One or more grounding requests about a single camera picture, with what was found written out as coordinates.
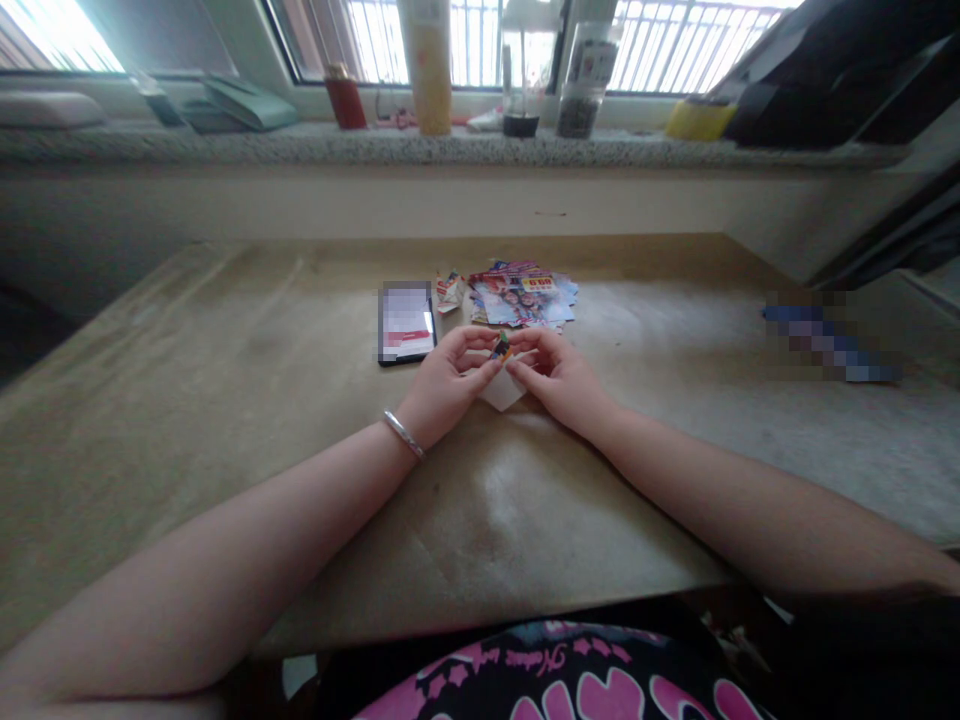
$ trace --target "yellow container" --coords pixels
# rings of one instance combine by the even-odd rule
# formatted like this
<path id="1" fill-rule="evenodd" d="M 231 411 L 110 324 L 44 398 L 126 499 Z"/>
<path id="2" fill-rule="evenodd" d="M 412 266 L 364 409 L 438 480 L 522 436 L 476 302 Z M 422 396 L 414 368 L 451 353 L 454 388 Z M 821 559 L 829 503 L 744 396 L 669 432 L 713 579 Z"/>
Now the yellow container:
<path id="1" fill-rule="evenodd" d="M 450 3 L 445 0 L 406 0 L 401 31 L 413 86 L 413 105 L 421 135 L 449 135 Z"/>
<path id="2" fill-rule="evenodd" d="M 736 113 L 737 106 L 725 101 L 686 98 L 673 108 L 664 132 L 677 140 L 713 142 L 723 136 Z"/>

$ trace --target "left hand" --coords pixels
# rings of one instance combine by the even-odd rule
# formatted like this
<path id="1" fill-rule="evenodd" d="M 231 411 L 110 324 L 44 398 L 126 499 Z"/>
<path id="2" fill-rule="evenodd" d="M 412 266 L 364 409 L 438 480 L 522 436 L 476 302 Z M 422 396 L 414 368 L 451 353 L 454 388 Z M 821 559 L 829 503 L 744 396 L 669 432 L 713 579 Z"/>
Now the left hand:
<path id="1" fill-rule="evenodd" d="M 396 415 L 420 447 L 427 450 L 453 430 L 470 403 L 483 392 L 501 368 L 489 354 L 467 350 L 493 350 L 500 333 L 492 328 L 466 325 L 448 333 L 413 378 L 413 385 Z M 479 368 L 470 375 L 461 373 Z"/>

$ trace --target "clear container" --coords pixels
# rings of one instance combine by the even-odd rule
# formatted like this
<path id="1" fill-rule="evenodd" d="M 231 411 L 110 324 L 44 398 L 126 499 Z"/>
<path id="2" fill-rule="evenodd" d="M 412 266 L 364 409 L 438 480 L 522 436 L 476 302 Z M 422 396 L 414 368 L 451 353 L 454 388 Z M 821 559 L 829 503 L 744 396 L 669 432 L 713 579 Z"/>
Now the clear container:
<path id="1" fill-rule="evenodd" d="M 573 50 L 567 82 L 606 88 L 613 77 L 617 50 L 623 37 L 622 25 L 609 22 L 580 22 L 573 33 Z"/>
<path id="2" fill-rule="evenodd" d="M 566 83 L 560 93 L 560 112 L 557 114 L 557 136 L 586 140 L 603 104 L 604 88 Z"/>
<path id="3" fill-rule="evenodd" d="M 567 82 L 560 92 L 559 137 L 585 140 L 593 133 L 622 36 L 623 27 L 609 22 L 577 23 Z"/>
<path id="4" fill-rule="evenodd" d="M 559 5 L 510 0 L 503 14 L 503 134 L 533 137 L 553 72 Z"/>
<path id="5" fill-rule="evenodd" d="M 400 4 L 413 105 L 421 135 L 449 135 L 450 3 L 445 0 L 404 0 Z"/>

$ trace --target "beige table surface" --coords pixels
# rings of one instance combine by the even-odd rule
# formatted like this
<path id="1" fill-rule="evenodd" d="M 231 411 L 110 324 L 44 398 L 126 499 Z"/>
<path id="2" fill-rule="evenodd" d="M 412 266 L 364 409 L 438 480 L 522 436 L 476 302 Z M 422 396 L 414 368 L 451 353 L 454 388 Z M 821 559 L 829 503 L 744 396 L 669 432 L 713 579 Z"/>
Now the beige table surface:
<path id="1" fill-rule="evenodd" d="M 790 283 L 724 236 L 195 246 L 0 396 L 0 647 L 136 549 L 396 406 L 416 367 L 374 361 L 378 285 L 493 256 L 573 275 L 567 337 L 626 405 L 960 539 L 956 395 L 924 377 L 769 380 L 759 310 Z M 441 330 L 468 317 L 469 302 Z M 535 400 L 503 415 L 478 403 L 258 651 L 728 577 Z"/>

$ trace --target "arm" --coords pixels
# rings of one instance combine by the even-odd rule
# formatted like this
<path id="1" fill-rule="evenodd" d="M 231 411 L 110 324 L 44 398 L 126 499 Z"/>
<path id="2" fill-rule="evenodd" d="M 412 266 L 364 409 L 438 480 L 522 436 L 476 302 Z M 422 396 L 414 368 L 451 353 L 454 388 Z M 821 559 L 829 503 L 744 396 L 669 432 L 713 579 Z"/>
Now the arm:
<path id="1" fill-rule="evenodd" d="M 637 490 L 773 597 L 908 588 L 960 594 L 960 565 L 856 503 L 765 463 L 697 440 L 607 395 L 583 356 L 531 329 L 508 369 Z"/>
<path id="2" fill-rule="evenodd" d="M 396 415 L 424 449 L 456 425 L 500 368 L 466 354 L 491 349 L 497 337 L 458 328 L 423 362 Z M 191 520 L 81 592 L 4 658 L 0 716 L 210 687 L 416 463 L 377 422 Z"/>

